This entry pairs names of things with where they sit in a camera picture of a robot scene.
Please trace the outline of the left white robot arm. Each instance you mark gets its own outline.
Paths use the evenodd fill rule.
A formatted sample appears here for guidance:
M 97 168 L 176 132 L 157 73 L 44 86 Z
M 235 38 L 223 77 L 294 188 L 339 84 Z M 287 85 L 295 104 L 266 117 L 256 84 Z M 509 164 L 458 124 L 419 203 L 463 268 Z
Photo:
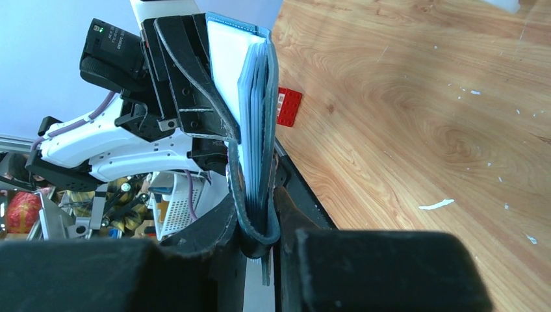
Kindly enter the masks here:
M 100 19 L 88 28 L 81 78 L 108 90 L 68 122 L 45 117 L 26 169 L 62 190 L 124 176 L 214 171 L 240 129 L 214 80 L 212 14 L 195 1 L 133 1 L 140 32 Z

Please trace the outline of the blue card holder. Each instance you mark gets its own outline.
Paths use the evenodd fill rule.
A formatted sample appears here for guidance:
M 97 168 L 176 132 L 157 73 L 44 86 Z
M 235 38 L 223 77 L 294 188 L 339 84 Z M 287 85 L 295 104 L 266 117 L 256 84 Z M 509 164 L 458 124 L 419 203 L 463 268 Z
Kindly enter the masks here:
M 227 180 L 240 224 L 241 249 L 271 282 L 271 249 L 280 238 L 274 207 L 279 64 L 270 29 L 206 14 L 212 80 L 238 125 L 228 141 Z

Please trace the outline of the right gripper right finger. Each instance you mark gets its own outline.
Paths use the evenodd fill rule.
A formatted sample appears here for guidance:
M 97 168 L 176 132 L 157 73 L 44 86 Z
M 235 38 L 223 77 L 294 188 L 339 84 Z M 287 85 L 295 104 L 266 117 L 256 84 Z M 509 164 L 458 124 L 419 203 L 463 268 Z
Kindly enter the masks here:
M 492 311 L 464 244 L 438 231 L 324 229 L 274 190 L 277 311 Z

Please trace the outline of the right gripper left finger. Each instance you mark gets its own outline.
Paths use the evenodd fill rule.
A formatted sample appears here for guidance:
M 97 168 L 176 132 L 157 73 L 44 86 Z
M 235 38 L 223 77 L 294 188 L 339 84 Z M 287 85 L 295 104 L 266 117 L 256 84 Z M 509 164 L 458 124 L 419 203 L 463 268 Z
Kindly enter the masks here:
M 232 197 L 178 234 L 1 243 L 2 311 L 240 311 Z

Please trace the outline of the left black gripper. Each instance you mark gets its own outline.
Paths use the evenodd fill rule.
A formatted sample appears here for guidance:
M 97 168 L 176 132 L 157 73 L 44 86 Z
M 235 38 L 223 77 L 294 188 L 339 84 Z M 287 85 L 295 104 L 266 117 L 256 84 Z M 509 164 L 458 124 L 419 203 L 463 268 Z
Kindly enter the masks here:
M 143 51 L 165 120 L 191 137 L 240 140 L 239 126 L 215 86 L 204 15 L 149 18 Z

